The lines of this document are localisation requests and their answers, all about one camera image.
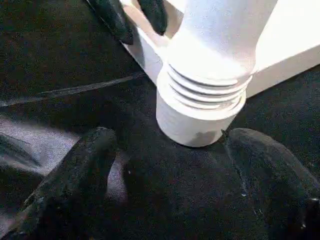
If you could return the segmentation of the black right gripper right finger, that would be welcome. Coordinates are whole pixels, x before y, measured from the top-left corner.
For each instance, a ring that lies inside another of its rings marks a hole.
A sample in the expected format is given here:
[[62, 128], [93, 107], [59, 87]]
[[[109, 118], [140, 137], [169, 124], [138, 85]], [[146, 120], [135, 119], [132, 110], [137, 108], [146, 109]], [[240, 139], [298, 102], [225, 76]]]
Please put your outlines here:
[[270, 240], [320, 238], [320, 183], [283, 144], [259, 131], [224, 132], [224, 147]]

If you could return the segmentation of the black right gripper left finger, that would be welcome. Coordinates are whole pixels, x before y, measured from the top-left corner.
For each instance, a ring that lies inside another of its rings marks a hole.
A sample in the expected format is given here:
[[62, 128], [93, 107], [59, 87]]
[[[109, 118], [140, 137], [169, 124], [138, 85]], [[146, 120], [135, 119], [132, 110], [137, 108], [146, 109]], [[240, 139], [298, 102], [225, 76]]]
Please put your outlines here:
[[116, 133], [84, 134], [24, 201], [2, 240], [90, 240], [118, 152]]

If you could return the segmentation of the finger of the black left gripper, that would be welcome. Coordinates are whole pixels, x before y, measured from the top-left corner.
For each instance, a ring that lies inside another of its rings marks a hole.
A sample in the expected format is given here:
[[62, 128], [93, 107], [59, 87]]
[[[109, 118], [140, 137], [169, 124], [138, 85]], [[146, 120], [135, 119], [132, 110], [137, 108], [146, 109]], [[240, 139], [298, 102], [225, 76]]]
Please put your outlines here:
[[138, 0], [140, 8], [152, 26], [152, 29], [163, 36], [168, 27], [168, 14], [163, 0]]
[[89, 0], [88, 2], [118, 41], [126, 45], [133, 44], [132, 29], [119, 0]]

